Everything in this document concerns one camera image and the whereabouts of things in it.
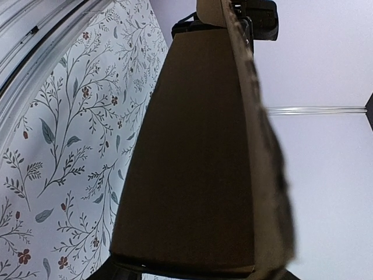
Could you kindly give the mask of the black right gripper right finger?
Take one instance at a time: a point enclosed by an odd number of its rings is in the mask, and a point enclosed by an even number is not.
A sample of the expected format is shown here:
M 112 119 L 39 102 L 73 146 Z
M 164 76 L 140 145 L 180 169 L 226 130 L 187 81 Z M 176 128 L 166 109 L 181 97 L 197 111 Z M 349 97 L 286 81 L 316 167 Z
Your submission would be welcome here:
M 269 277 L 270 280 L 300 280 L 297 276 L 295 276 L 293 273 L 288 271 L 287 269 L 281 269 L 278 271 L 275 271 L 273 274 Z

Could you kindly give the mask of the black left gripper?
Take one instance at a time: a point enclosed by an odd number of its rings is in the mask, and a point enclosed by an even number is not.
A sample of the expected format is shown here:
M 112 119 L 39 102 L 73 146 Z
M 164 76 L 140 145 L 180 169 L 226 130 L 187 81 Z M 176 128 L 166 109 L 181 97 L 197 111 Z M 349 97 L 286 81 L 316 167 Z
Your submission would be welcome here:
M 248 29 L 248 40 L 275 41 L 279 33 L 279 17 L 275 1 L 231 1 L 242 28 Z M 202 21 L 196 12 L 179 20 L 171 29 L 171 35 L 197 30 L 223 28 L 218 20 Z

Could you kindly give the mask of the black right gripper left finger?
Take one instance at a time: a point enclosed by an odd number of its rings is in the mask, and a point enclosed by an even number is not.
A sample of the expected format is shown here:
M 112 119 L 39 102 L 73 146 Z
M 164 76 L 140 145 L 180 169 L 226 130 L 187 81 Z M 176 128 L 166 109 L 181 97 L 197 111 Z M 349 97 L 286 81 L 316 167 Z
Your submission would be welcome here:
M 90 280 L 140 280 L 142 274 L 120 268 L 109 257 L 104 264 L 90 276 Z

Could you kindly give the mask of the brown cardboard box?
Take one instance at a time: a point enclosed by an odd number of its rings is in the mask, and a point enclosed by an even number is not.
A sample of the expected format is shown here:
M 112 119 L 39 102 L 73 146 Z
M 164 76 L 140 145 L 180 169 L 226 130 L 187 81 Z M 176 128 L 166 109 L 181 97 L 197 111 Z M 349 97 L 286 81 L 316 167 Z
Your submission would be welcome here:
M 198 1 L 196 12 L 224 27 L 173 37 L 126 175 L 110 257 L 140 274 L 269 279 L 294 257 L 294 226 L 254 40 L 231 1 Z

